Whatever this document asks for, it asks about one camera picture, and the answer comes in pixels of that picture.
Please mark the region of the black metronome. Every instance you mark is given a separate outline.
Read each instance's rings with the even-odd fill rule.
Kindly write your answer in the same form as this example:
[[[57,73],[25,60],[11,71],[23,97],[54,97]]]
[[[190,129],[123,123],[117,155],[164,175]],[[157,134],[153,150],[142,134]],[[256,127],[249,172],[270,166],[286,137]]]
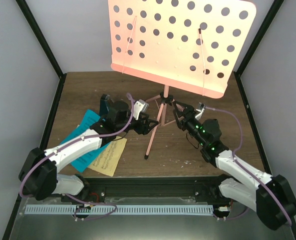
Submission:
[[[117,110],[116,110],[117,101],[113,101],[110,98],[110,95],[103,94],[100,98],[100,108],[99,115],[100,117],[108,116],[108,118],[116,118]]]

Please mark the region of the yellow sheet music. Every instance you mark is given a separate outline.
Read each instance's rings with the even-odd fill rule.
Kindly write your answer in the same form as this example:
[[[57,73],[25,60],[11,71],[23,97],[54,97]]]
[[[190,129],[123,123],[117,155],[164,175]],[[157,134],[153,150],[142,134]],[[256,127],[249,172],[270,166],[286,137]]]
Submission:
[[[116,141],[112,141],[87,168],[109,177],[114,176],[126,143],[126,138],[118,136]]]

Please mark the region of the pink music stand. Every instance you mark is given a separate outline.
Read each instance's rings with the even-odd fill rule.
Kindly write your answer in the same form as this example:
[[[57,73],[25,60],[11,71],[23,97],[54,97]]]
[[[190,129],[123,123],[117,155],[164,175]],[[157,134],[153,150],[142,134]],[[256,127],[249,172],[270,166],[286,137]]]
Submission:
[[[255,19],[245,0],[110,0],[114,71],[221,98]]]

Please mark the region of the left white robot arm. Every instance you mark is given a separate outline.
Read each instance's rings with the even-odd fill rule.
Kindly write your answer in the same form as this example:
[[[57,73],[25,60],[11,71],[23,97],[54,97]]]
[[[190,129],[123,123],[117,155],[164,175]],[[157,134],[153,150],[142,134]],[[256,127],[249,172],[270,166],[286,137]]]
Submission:
[[[19,195],[43,200],[53,194],[72,195],[84,202],[90,196],[90,189],[77,175],[62,175],[60,171],[83,155],[102,149],[116,139],[121,132],[134,130],[146,135],[159,123],[145,113],[148,103],[131,101],[131,105],[118,100],[100,101],[99,120],[75,138],[53,148],[32,149],[18,175],[21,182]]]

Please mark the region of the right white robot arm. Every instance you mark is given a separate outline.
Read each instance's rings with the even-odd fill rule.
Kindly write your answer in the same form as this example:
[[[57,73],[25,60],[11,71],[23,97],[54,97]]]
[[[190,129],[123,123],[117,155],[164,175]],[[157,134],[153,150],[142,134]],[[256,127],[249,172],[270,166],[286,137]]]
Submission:
[[[230,198],[253,210],[261,222],[271,230],[283,225],[292,226],[296,215],[296,197],[288,180],[282,175],[263,172],[236,155],[220,137],[217,119],[200,119],[207,106],[198,108],[174,101],[173,114],[179,129],[187,131],[201,146],[203,159],[230,175],[230,178],[210,188],[210,197],[220,202]]]

